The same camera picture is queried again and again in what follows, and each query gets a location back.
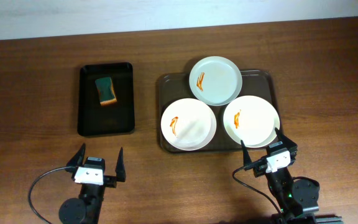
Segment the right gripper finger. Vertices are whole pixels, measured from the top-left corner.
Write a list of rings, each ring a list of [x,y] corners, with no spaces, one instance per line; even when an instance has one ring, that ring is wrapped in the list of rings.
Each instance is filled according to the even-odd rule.
[[[278,137],[278,140],[281,141],[287,149],[297,148],[297,144],[288,137],[286,137],[281,130],[275,128],[275,133]]]
[[[248,149],[245,146],[243,140],[241,140],[241,147],[243,151],[243,168],[244,170],[249,170],[252,168],[252,159],[250,158]]]

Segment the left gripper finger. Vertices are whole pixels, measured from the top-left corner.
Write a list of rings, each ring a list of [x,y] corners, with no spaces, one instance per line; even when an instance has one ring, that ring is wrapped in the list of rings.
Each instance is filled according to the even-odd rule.
[[[76,152],[76,154],[67,162],[66,164],[67,172],[75,172],[77,167],[83,165],[85,150],[86,150],[86,144],[83,143],[80,149]]]
[[[125,166],[124,166],[124,150],[123,150],[123,148],[121,148],[119,151],[115,172],[116,172],[117,182],[125,182],[126,181],[126,170],[125,170]]]

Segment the white plate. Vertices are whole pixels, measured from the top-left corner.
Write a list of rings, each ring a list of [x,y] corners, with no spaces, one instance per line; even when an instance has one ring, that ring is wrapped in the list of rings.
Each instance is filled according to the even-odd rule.
[[[217,130],[217,121],[207,104],[194,98],[183,98],[166,107],[160,129],[173,147],[195,151],[211,142]]]
[[[228,136],[250,148],[267,146],[277,137],[280,127],[277,110],[267,100],[252,95],[240,96],[230,102],[223,114]]]

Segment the green orange sponge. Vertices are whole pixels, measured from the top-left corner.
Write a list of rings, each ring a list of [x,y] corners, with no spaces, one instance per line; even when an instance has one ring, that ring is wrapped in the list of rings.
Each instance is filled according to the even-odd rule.
[[[110,77],[103,77],[95,80],[101,106],[114,104],[117,101],[114,92],[113,82]]]

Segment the pale blue plate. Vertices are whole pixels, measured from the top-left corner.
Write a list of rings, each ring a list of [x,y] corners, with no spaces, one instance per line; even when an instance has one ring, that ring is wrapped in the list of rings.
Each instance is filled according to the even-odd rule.
[[[242,89],[242,75],[229,59],[210,56],[193,66],[189,86],[200,101],[210,106],[223,106],[238,97]]]

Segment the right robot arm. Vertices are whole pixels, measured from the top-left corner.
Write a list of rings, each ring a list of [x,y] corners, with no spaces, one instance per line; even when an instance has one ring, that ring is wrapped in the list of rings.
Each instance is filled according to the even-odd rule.
[[[281,130],[275,129],[278,141],[266,147],[267,155],[251,161],[248,147],[241,141],[244,165],[232,173],[234,180],[248,189],[261,194],[275,207],[277,213],[272,215],[269,223],[342,223],[341,217],[328,215],[317,217],[320,184],[307,177],[291,176],[288,167],[296,160],[298,145],[286,137]],[[239,171],[252,170],[255,177],[265,176],[270,193],[267,194],[240,181],[236,174]]]

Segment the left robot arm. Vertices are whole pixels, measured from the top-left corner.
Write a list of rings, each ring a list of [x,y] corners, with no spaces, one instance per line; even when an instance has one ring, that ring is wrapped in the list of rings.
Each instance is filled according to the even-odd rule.
[[[65,170],[72,174],[71,179],[81,185],[77,198],[69,198],[62,203],[58,216],[62,223],[97,224],[106,188],[116,188],[119,182],[126,181],[124,151],[117,158],[115,176],[104,173],[105,160],[99,157],[86,157],[86,145],[67,162]]]

